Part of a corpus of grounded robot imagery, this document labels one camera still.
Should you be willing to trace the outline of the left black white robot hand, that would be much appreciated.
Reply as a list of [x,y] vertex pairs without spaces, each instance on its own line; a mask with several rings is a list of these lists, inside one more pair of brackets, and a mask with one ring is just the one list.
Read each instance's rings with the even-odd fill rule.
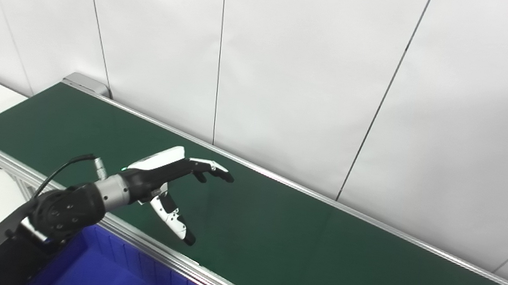
[[193,175],[200,183],[211,174],[228,183],[234,182],[231,173],[214,160],[185,156],[185,148],[175,146],[132,163],[119,172],[128,185],[129,203],[149,203],[160,220],[185,244],[192,246],[195,236],[189,230],[179,207],[169,195],[169,183]]

